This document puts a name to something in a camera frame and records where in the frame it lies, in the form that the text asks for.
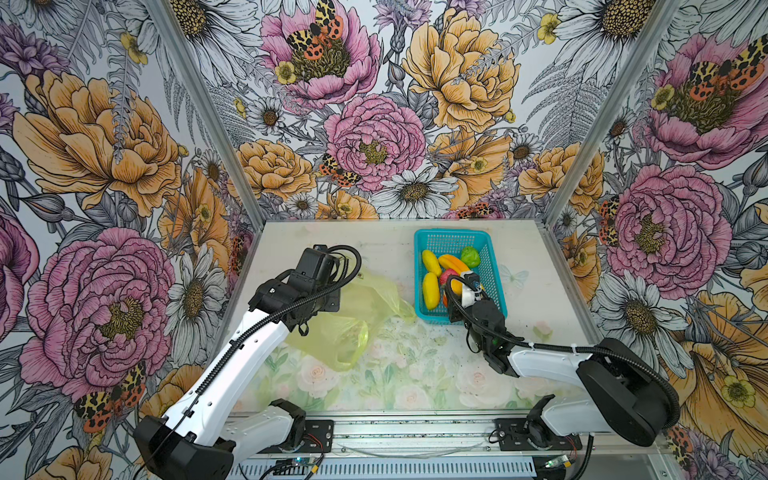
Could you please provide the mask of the aluminium front rail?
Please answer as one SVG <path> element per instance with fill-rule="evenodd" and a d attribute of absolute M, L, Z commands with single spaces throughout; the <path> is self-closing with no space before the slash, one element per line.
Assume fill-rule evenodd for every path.
<path fill-rule="evenodd" d="M 488 436 L 497 418 L 526 418 L 523 410 L 435 412 L 315 412 L 270 406 L 248 418 L 205 420 L 199 414 L 181 416 L 175 433 L 206 447 L 224 447 L 235 463 L 254 456 L 308 455 L 298 452 L 307 419 L 335 422 L 331 457 L 423 459 L 439 457 L 544 456 L 568 451 L 501 451 Z M 631 450 L 614 433 L 608 436 L 611 452 Z"/>

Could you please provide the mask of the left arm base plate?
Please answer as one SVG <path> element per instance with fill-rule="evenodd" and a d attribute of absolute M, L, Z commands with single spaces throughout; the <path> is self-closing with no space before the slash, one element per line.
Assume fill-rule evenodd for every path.
<path fill-rule="evenodd" d="M 330 453 L 333 446 L 334 429 L 335 422 L 333 420 L 307 419 L 297 451 L 302 454 Z"/>

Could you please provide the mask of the yellow banana toy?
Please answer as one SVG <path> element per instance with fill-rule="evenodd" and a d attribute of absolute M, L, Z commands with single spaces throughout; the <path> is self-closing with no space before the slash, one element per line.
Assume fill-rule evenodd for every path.
<path fill-rule="evenodd" d="M 441 301 L 440 284 L 438 276 L 428 272 L 422 281 L 421 292 L 424 305 L 428 311 L 434 310 Z"/>

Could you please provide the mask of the aluminium corner post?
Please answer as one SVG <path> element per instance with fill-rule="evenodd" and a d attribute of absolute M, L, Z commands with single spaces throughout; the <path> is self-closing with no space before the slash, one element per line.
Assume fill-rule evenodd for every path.
<path fill-rule="evenodd" d="M 230 174 L 252 225 L 261 233 L 265 225 L 263 212 L 236 157 L 235 149 L 218 115 L 206 81 L 197 66 L 196 56 L 187 46 L 171 5 L 167 1 L 149 1 L 147 9 L 174 62 L 177 75 L 187 88 L 213 145 Z"/>
<path fill-rule="evenodd" d="M 545 227 L 554 226 L 561 211 L 572 198 L 576 187 L 591 165 L 610 123 L 621 109 L 620 102 L 629 95 L 634 81 L 639 78 L 648 60 L 655 55 L 662 35 L 667 31 L 680 4 L 681 2 L 677 0 L 656 2 L 647 24 L 640 31 L 637 42 L 629 51 L 626 65 L 618 69 L 616 80 L 581 143 L 574 163 L 546 210 L 543 217 Z"/>

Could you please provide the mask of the orange yellow mango toy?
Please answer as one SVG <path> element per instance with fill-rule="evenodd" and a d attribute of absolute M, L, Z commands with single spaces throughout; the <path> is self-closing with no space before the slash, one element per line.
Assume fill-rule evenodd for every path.
<path fill-rule="evenodd" d="M 457 275 L 462 275 L 471 270 L 461 259 L 450 254 L 440 256 L 438 263 L 443 270 L 452 270 Z"/>

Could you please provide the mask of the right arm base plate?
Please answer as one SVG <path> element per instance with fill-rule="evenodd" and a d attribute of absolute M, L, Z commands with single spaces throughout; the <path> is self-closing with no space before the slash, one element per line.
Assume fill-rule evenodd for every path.
<path fill-rule="evenodd" d="M 488 436 L 501 451 L 579 451 L 583 449 L 578 435 L 557 436 L 548 427 L 521 417 L 497 418 Z"/>

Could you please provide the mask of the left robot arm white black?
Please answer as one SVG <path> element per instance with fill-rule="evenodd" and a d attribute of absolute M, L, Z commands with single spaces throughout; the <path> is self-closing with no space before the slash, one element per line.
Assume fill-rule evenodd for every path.
<path fill-rule="evenodd" d="M 306 413 L 278 399 L 237 423 L 227 420 L 255 374 L 294 331 L 307 334 L 309 320 L 336 312 L 340 293 L 362 267 L 348 245 L 315 245 L 297 266 L 262 283 L 230 340 L 193 386 L 165 413 L 147 415 L 133 437 L 145 469 L 161 479 L 225 479 L 250 456 L 299 449 Z"/>

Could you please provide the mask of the yellow corn toy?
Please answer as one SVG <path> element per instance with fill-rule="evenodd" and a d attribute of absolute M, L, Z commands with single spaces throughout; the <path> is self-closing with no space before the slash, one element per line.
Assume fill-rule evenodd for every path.
<path fill-rule="evenodd" d="M 421 260 L 428 273 L 432 273 L 437 277 L 442 275 L 442 267 L 437 256 L 432 251 L 423 250 L 421 252 Z"/>

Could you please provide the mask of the right aluminium corner post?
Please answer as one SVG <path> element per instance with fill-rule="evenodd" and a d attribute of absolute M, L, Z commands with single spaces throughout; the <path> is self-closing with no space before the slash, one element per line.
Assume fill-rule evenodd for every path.
<path fill-rule="evenodd" d="M 637 42 L 629 51 L 626 65 L 618 69 L 616 80 L 581 143 L 574 163 L 546 210 L 543 217 L 545 227 L 554 226 L 561 211 L 572 198 L 576 187 L 591 165 L 610 123 L 621 109 L 620 102 L 629 95 L 634 81 L 639 78 L 648 60 L 655 55 L 662 35 L 667 31 L 680 4 L 681 2 L 677 0 L 656 2 L 647 24 L 640 31 Z"/>

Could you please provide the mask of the yellow-green plastic bag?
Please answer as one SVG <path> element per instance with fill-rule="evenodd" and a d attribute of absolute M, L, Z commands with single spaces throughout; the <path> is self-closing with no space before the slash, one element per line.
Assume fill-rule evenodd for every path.
<path fill-rule="evenodd" d="M 321 312 L 309 322 L 305 336 L 291 333 L 286 343 L 323 362 L 332 370 L 352 369 L 392 318 L 413 322 L 413 306 L 391 279 L 362 269 L 340 290 L 340 309 Z"/>

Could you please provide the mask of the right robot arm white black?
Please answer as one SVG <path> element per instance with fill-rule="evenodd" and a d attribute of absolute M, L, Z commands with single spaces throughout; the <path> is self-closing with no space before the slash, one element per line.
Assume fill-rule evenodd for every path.
<path fill-rule="evenodd" d="M 448 302 L 491 369 L 514 378 L 541 378 L 583 390 L 568 400 L 545 394 L 527 414 L 522 431 L 538 448 L 575 434 L 614 433 L 648 447 L 680 419 L 671 384 L 623 343 L 604 339 L 594 346 L 529 342 L 507 331 L 501 311 L 486 298 L 465 306 Z"/>

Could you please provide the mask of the left aluminium corner post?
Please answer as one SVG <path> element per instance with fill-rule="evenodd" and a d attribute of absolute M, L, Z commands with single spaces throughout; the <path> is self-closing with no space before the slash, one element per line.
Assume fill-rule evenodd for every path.
<path fill-rule="evenodd" d="M 235 149 L 218 115 L 206 81 L 197 66 L 196 56 L 187 46 L 171 5 L 167 1 L 149 1 L 147 9 L 174 62 L 177 75 L 187 88 L 213 145 L 230 174 L 252 225 L 261 233 L 265 225 L 263 212 L 236 157 Z"/>

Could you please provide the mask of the green fruit toy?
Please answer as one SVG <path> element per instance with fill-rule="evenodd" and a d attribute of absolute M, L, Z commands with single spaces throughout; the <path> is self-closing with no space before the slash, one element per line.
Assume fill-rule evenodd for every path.
<path fill-rule="evenodd" d="M 466 246 L 462 249 L 460 260 L 470 270 L 478 267 L 482 262 L 479 251 L 473 246 Z"/>

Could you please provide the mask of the pink red fruit toy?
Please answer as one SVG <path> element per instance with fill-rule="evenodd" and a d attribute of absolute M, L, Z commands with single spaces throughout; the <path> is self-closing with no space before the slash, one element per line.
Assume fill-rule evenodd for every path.
<path fill-rule="evenodd" d="M 439 285 L 440 286 L 445 285 L 451 276 L 458 276 L 458 273 L 450 268 L 443 270 L 440 276 L 438 277 Z"/>

